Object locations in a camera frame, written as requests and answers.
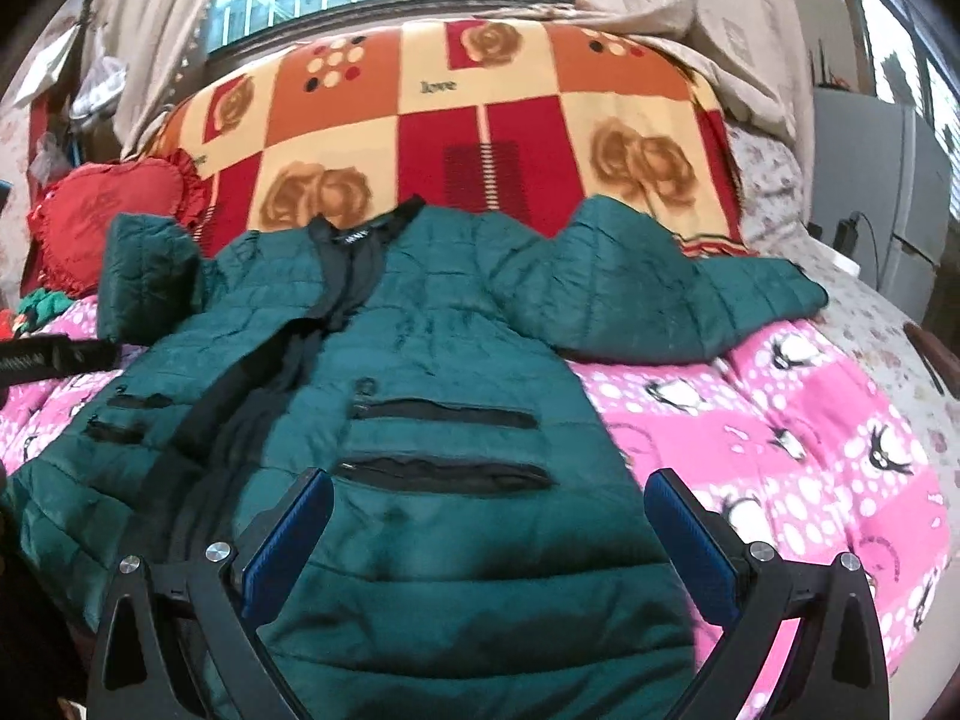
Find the beige curtain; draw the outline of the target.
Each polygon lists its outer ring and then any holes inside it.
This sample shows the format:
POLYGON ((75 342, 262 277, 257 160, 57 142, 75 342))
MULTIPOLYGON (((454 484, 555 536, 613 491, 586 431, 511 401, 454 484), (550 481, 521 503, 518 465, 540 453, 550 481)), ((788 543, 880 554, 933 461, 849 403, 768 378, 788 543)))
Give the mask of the beige curtain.
POLYGON ((796 0, 578 0, 574 21, 680 47, 739 121, 811 141, 812 85, 796 0))

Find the dark green quilted jacket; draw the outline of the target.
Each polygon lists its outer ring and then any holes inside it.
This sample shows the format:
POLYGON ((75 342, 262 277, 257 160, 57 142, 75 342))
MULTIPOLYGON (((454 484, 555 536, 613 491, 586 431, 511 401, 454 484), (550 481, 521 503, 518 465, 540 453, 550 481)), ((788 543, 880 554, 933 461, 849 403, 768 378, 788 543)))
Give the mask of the dark green quilted jacket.
POLYGON ((573 364, 706 364, 826 300, 607 197, 548 238, 411 199, 215 257, 117 216, 98 333, 139 355, 3 509, 96 626, 122 556, 198 556, 317 468, 331 522, 265 633, 308 712, 659 718, 692 679, 685 600, 573 364))

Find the green knitted cloth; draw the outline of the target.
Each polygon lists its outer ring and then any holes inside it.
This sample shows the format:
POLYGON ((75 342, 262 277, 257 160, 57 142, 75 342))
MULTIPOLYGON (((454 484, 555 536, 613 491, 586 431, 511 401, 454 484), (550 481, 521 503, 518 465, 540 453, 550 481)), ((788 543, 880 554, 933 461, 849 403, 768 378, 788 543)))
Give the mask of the green knitted cloth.
POLYGON ((70 309, 73 299, 64 291, 37 288, 21 299, 11 321, 15 337, 34 333, 70 309))

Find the red heart pillow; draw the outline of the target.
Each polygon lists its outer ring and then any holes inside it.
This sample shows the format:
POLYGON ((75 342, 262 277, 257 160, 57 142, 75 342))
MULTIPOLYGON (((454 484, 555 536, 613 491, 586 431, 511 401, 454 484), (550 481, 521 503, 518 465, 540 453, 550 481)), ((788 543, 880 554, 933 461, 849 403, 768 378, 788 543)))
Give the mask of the red heart pillow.
POLYGON ((28 213, 36 252, 23 289, 64 291, 82 298, 98 289, 107 231, 117 215, 174 218, 194 231, 212 190, 183 149, 166 158, 86 163, 49 185, 28 213))

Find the orange red rose blanket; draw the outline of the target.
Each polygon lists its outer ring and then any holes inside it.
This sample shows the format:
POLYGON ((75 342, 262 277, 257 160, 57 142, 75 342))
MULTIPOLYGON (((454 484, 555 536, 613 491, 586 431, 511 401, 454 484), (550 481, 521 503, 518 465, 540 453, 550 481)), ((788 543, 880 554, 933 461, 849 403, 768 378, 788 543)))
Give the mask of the orange red rose blanket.
POLYGON ((206 252, 316 215, 350 227, 410 197, 551 236, 592 195, 652 216, 687 254, 745 252, 711 85, 595 29, 473 18, 321 37, 185 99, 148 149, 194 160, 206 252))

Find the pink penguin blanket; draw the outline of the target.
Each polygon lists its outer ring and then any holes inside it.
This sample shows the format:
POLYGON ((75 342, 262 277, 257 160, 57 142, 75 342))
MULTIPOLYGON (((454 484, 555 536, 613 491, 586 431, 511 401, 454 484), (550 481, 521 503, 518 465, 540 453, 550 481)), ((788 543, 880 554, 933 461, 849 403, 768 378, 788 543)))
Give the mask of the pink penguin blanket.
POLYGON ((949 532, 923 445, 815 327, 715 362, 565 361, 482 296, 373 296, 319 346, 250 457, 164 450, 274 314, 210 310, 149 348, 21 465, 3 500, 64 612, 101 616, 124 551, 235 536, 301 473, 334 511, 263 645, 317 718, 661 718, 711 652, 643 491, 670 468, 736 532, 851 548, 898 660, 949 532))

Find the grey refrigerator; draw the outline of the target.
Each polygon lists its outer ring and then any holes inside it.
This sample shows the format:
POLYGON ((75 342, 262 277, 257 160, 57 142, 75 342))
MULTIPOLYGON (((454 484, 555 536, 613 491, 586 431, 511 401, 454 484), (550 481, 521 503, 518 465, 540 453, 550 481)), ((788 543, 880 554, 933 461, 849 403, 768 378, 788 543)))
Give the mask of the grey refrigerator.
POLYGON ((841 218, 866 215, 880 257, 875 291, 921 322, 949 231, 947 153, 928 122, 903 104, 818 88, 814 107, 812 221, 831 239, 841 218))

